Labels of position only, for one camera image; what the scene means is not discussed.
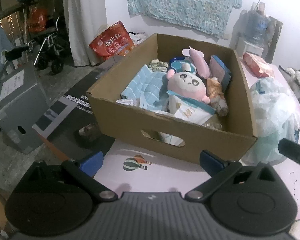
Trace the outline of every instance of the red package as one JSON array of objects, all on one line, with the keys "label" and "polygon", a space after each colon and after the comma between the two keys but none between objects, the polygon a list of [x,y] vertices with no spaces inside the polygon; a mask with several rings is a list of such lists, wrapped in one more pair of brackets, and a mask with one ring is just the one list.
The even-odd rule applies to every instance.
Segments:
[{"label": "red package", "polygon": [[45,30],[47,23],[47,10],[42,8],[35,8],[32,11],[31,17],[27,20],[29,32],[38,33]]},{"label": "red package", "polygon": [[246,52],[243,60],[257,78],[274,77],[274,71],[265,60],[257,55]]},{"label": "red package", "polygon": [[98,35],[89,47],[99,57],[107,60],[114,55],[125,56],[133,50],[134,44],[122,22],[118,21]]}]

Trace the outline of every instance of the gray box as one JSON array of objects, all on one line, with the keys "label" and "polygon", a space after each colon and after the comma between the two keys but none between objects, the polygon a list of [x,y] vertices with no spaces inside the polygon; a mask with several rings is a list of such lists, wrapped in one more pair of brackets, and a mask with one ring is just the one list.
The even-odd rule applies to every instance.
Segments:
[{"label": "gray box", "polygon": [[32,125],[43,115],[48,99],[34,67],[18,68],[0,82],[0,127],[13,142],[10,147],[29,154],[42,145]]}]

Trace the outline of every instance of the ribbed gray surface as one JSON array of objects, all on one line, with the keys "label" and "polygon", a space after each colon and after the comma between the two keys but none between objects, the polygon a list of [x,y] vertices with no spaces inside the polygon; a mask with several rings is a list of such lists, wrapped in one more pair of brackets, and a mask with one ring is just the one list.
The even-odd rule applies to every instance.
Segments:
[{"label": "ribbed gray surface", "polygon": [[293,240],[281,233],[273,237],[249,237],[215,222],[205,206],[190,203],[177,192],[124,193],[113,203],[103,203],[93,217],[71,233],[39,238],[15,234],[12,240]]}]

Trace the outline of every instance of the orange plastic bag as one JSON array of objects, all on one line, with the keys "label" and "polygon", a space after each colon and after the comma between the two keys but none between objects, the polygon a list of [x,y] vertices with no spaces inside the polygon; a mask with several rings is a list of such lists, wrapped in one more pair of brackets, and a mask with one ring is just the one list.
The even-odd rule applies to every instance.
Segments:
[{"label": "orange plastic bag", "polygon": [[45,30],[48,11],[43,8],[35,8],[30,18],[27,20],[29,32],[38,33]]},{"label": "orange plastic bag", "polygon": [[124,56],[134,48],[133,41],[121,21],[98,35],[89,46],[103,60],[113,55]]}]

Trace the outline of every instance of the stroller wheel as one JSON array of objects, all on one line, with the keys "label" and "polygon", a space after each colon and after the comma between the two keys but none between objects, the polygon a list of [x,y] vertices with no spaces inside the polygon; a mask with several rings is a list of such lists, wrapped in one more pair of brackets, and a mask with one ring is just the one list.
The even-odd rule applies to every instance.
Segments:
[{"label": "stroller wheel", "polygon": [[61,59],[55,59],[52,62],[51,70],[54,74],[58,74],[63,70],[63,62]]},{"label": "stroller wheel", "polygon": [[44,70],[44,69],[46,69],[48,67],[48,64],[49,64],[49,62],[46,59],[40,58],[38,60],[37,67],[40,70]]}]

